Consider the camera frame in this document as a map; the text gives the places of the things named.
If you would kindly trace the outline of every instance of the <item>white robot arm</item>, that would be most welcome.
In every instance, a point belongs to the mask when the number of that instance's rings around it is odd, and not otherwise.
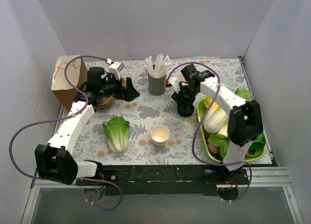
[[[177,111],[183,117],[192,115],[193,102],[199,92],[214,97],[218,81],[214,74],[206,70],[199,72],[193,64],[181,70],[187,86],[182,86],[178,78],[171,78],[169,84],[174,87],[172,98],[177,102]],[[216,103],[229,116],[228,136],[230,145],[222,163],[244,162],[245,155],[257,136],[263,132],[260,106],[255,100],[247,101],[235,95],[225,86],[220,87]],[[228,174],[239,170],[242,163],[227,165]]]
[[[39,144],[35,150],[39,177],[69,185],[75,179],[96,175],[101,163],[75,161],[71,155],[78,136],[103,101],[103,97],[113,96],[127,102],[139,97],[131,78],[126,78],[126,88],[121,85],[120,71],[123,67],[123,63],[115,62],[108,67],[109,73],[100,67],[89,69],[86,89],[83,91],[88,96],[87,107],[80,114],[74,114],[86,104],[85,97],[78,93],[68,114],[72,118],[65,120],[55,135],[45,145]]]

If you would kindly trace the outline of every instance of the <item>leafy green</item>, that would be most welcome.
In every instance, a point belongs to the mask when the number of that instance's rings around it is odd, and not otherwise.
[[[254,142],[259,142],[259,143],[265,144],[266,143],[266,139],[264,138],[264,134],[260,133],[258,135],[257,139],[254,140]]]
[[[128,132],[130,122],[126,121],[122,116],[114,116],[104,127],[108,145],[115,153],[121,153],[128,146]]]
[[[210,137],[207,139],[207,142],[211,145],[219,148],[225,141],[229,141],[229,138],[222,134],[211,134]]]
[[[228,137],[222,135],[222,134],[214,134],[210,135],[210,137],[207,139],[208,143],[211,145],[219,148],[219,154],[222,158],[225,157],[225,155],[228,152],[230,140]]]
[[[266,138],[263,133],[260,133],[254,143],[249,147],[249,150],[262,150],[266,145]]]
[[[251,101],[252,99],[251,92],[247,89],[237,89],[234,93],[245,100]]]
[[[228,149],[229,149],[229,144],[230,144],[230,140],[226,140],[224,141],[220,147],[219,147],[219,154],[222,158],[224,158],[228,152]]]

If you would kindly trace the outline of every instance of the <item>green tray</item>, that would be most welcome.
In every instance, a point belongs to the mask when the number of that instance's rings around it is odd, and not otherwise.
[[[198,111],[198,119],[199,121],[201,121],[201,118],[203,117],[207,107],[205,106],[205,103],[204,103],[204,100],[205,99],[202,99],[199,101],[198,103],[198,106],[197,106],[197,111]],[[222,157],[220,157],[220,155],[211,155],[209,150],[208,150],[208,147],[207,147],[207,142],[205,140],[205,135],[206,135],[206,131],[205,131],[205,128],[204,128],[204,123],[202,123],[201,127],[201,134],[202,134],[202,137],[203,137],[203,142],[204,142],[204,145],[205,145],[205,148],[206,148],[206,151],[208,153],[208,155],[210,156],[211,159],[213,159],[215,162],[221,162],[222,161]],[[246,162],[251,162],[251,161],[255,161],[255,160],[258,160],[260,158],[262,158],[264,156],[264,154],[266,153],[266,147],[264,147],[261,151],[260,151],[260,154],[255,157],[255,158],[251,158],[251,159],[246,159],[245,161]]]

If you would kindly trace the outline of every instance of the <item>white wall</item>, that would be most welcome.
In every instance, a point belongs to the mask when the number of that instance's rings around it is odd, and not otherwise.
[[[245,56],[277,162],[311,223],[311,0],[274,0]]]
[[[0,223],[17,224],[32,180],[11,163],[9,141],[20,127],[57,116],[51,77],[65,52],[37,0],[0,0],[0,39]],[[17,137],[13,153],[26,172],[34,173],[35,148],[51,137],[53,127],[33,127]]]
[[[244,55],[273,0],[39,0],[67,54]]]

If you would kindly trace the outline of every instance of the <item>paper bag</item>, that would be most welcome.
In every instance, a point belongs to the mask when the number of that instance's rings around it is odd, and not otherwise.
[[[78,55],[63,55],[56,62],[55,70],[52,78],[51,90],[64,106],[67,111],[70,111],[77,91],[66,81],[64,71],[66,64]],[[82,59],[77,59],[72,62],[67,69],[67,76],[71,83],[77,88],[87,81],[87,69]]]

